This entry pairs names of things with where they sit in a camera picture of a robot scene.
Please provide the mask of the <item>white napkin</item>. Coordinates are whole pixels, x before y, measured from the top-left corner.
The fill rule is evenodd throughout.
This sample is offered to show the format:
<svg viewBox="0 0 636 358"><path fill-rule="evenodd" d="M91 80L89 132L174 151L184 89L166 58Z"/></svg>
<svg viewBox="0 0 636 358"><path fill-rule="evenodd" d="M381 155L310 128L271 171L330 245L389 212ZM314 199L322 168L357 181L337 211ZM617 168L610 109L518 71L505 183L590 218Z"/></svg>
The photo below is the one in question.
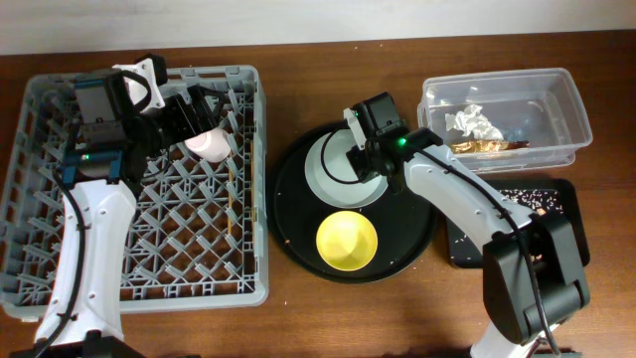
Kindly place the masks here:
<svg viewBox="0 0 636 358"><path fill-rule="evenodd" d="M503 141L503 133L481 113L482 106L469 104L455 114L445 114L445 127L462 132L464 137L472 136L477 140Z"/></svg>

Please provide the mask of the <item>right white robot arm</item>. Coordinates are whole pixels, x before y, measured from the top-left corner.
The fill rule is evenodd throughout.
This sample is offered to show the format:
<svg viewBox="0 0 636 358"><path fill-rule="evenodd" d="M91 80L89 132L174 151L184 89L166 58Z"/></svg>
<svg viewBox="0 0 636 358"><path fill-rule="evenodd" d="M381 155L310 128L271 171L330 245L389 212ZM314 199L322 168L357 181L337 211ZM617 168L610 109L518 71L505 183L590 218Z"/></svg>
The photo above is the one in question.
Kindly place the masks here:
<svg viewBox="0 0 636 358"><path fill-rule="evenodd" d="M409 129L382 92L347 107L358 182L379 176L436 207L480 249L489 323L472 357L529 357L543 343L558 357L553 332L590 302L572 224L518 204L464 166L431 130Z"/></svg>

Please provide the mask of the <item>pink cup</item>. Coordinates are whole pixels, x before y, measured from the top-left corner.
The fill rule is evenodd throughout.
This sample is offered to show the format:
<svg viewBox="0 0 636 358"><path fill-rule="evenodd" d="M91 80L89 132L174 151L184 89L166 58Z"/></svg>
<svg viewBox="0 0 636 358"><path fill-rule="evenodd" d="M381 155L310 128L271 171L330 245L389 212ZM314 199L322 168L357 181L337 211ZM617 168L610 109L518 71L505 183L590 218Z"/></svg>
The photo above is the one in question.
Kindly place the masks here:
<svg viewBox="0 0 636 358"><path fill-rule="evenodd" d="M228 138L229 134L217 127L187 139L185 145L201 158L209 162L219 163L225 160L232 151Z"/></svg>

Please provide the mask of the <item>clear plastic bin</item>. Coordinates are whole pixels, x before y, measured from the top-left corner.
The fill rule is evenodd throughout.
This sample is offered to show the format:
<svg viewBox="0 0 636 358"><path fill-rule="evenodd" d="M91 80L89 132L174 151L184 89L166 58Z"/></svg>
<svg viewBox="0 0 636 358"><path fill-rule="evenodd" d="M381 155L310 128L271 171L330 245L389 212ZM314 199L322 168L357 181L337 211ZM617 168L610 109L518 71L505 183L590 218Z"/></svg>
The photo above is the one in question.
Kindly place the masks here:
<svg viewBox="0 0 636 358"><path fill-rule="evenodd" d="M500 152L462 153L457 158L477 174L567 166L592 142L582 99L561 68L515 70L429 78L422 85L418 125L447 145L471 140L446 120L464 112L485 116L508 142L529 146Z"/></svg>

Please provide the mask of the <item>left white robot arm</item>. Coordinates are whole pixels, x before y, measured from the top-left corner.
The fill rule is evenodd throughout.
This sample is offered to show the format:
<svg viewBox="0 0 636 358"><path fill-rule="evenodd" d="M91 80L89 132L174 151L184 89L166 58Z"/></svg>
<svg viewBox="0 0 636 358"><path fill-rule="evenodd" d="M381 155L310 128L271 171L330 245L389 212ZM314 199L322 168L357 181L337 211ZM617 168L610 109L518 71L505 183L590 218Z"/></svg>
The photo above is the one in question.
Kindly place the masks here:
<svg viewBox="0 0 636 358"><path fill-rule="evenodd" d="M73 80L80 119L52 177L64 236L53 293L22 357L136 357L123 338L123 252L148 158L216 128L226 96L202 85L162 96L163 57L148 54Z"/></svg>

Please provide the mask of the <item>round black tray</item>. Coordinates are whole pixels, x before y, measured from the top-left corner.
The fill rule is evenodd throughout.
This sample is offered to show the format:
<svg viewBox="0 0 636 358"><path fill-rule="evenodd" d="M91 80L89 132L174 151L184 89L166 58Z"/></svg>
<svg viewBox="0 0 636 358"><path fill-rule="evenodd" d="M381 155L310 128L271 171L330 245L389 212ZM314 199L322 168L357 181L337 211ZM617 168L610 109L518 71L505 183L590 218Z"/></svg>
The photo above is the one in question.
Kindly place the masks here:
<svg viewBox="0 0 636 358"><path fill-rule="evenodd" d="M316 234L320 224L339 209L321 201L307 184L304 161L316 140L337 125L308 131L279 157L266 179L268 228L278 245L307 271L339 283L366 283L388 278L406 269L433 239L438 211L406 190L386 191L374 203L355 211L367 218L378 234L373 259L354 271L330 267L319 255Z"/></svg>

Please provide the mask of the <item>black rectangular tray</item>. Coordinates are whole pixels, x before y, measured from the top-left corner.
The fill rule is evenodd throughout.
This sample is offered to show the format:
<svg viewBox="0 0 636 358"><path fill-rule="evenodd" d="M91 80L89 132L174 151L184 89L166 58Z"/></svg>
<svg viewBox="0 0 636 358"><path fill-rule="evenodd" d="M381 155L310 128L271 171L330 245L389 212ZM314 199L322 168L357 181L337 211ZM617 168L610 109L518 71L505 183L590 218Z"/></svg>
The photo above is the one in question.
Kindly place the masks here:
<svg viewBox="0 0 636 358"><path fill-rule="evenodd" d="M590 252L587 244L586 234L583 227L576 191L574 186L565 179L500 179L488 180L493 188L499 192L502 189L553 189L559 193L559 198L563 204L565 217L572 225L577 248L582 264L586 267L590 262Z"/></svg>

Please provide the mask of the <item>grey round plate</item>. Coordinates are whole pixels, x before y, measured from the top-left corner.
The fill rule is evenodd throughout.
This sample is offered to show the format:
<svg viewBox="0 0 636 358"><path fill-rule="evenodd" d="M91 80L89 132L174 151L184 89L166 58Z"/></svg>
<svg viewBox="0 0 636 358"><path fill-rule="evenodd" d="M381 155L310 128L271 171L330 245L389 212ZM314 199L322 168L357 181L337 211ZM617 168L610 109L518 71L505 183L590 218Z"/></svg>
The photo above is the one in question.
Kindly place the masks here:
<svg viewBox="0 0 636 358"><path fill-rule="evenodd" d="M329 133L319 137L305 159L305 177L311 191L323 202L341 209L364 207L378 200L387 190L385 177L367 183L341 184L331 179L321 163L321 149ZM324 159L330 174L343 181L355 181L357 176L346 153L356 145L350 129L339 129L327 143Z"/></svg>

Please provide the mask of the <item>gold foil wrapper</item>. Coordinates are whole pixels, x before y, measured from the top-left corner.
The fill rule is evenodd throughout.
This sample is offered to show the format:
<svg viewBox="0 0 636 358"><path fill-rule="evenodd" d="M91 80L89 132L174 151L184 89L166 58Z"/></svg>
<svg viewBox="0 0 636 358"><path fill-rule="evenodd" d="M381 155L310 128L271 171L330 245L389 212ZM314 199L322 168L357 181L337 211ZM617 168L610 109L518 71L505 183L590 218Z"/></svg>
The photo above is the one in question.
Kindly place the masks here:
<svg viewBox="0 0 636 358"><path fill-rule="evenodd" d="M500 152L528 148L528 141L505 141L505 140L471 140L461 143L450 144L449 147L454 154Z"/></svg>

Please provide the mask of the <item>yellow bowl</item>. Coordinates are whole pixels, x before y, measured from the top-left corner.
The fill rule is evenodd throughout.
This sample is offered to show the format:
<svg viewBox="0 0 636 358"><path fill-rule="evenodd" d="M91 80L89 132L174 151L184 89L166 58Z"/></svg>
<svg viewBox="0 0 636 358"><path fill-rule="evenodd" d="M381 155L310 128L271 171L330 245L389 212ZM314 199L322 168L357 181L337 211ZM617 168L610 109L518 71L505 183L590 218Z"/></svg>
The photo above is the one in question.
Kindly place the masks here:
<svg viewBox="0 0 636 358"><path fill-rule="evenodd" d="M356 271L373 260L379 237L367 217L353 211L339 211L319 225L315 243L320 258L329 267Z"/></svg>

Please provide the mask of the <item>grey dishwasher rack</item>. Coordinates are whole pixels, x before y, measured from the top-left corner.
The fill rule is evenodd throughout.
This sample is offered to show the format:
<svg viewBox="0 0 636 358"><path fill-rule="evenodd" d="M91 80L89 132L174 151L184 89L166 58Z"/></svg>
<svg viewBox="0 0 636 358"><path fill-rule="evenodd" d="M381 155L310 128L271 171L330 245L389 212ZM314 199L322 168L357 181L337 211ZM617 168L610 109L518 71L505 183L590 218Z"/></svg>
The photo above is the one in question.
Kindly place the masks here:
<svg viewBox="0 0 636 358"><path fill-rule="evenodd" d="M225 94L221 126L230 155L208 162L185 145L148 163L148 181L124 246L124 313L258 305L268 294L264 205L265 95L251 66L172 69L161 91L189 85ZM1 199L1 305L25 321L50 302L64 233L63 196L52 173L69 125L80 116L68 74L31 78L24 90ZM249 142L253 140L256 222L250 219ZM233 173L228 235L228 165Z"/></svg>

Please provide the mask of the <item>food scraps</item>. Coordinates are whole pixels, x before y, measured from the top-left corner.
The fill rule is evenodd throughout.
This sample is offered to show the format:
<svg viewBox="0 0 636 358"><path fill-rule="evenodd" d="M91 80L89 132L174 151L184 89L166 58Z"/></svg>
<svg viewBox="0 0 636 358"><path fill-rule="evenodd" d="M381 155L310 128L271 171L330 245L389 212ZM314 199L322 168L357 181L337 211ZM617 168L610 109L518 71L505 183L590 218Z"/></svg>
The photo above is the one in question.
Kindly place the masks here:
<svg viewBox="0 0 636 358"><path fill-rule="evenodd" d="M564 213L559 193L553 189L502 189L507 199L531 208L539 215L550 211ZM468 237L450 220L446 220L449 259L460 269L480 269L482 255Z"/></svg>

